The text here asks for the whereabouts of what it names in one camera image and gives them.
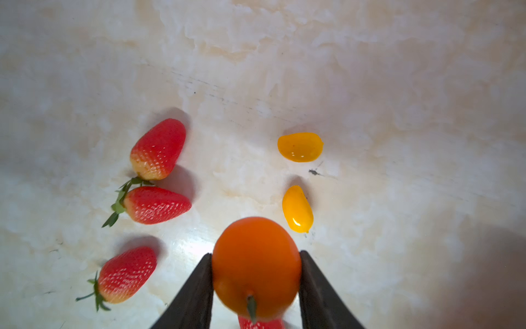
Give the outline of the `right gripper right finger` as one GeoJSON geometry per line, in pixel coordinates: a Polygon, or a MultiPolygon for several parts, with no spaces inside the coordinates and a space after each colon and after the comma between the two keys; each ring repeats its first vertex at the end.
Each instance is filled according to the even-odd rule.
{"type": "Polygon", "coordinates": [[[364,329],[330,285],[312,256],[305,250],[301,256],[299,303],[302,327],[305,329],[364,329]]]}

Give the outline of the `orange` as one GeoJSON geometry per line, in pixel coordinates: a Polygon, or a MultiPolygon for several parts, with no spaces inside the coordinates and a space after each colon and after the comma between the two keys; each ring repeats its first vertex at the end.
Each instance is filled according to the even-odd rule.
{"type": "Polygon", "coordinates": [[[219,300],[253,322],[285,314],[299,292],[301,269],[290,234],[263,217],[230,224],[212,252],[212,281],[219,300]]]}

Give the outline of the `strawberry lone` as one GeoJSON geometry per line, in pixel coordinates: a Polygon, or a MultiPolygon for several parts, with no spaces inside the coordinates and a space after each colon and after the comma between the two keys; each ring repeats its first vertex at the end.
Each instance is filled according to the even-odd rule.
{"type": "Polygon", "coordinates": [[[140,246],[129,249],[108,260],[88,281],[93,291],[75,300],[79,302],[94,297],[97,311],[110,311],[107,304],[120,304],[129,300],[148,281],[157,264],[157,254],[153,248],[140,246]]]}

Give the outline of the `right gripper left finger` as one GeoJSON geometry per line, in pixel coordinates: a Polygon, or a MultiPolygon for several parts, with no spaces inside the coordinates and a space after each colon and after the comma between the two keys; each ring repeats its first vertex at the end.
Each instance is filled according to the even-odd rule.
{"type": "Polygon", "coordinates": [[[212,255],[207,253],[151,329],[209,329],[213,299],[212,255]]]}

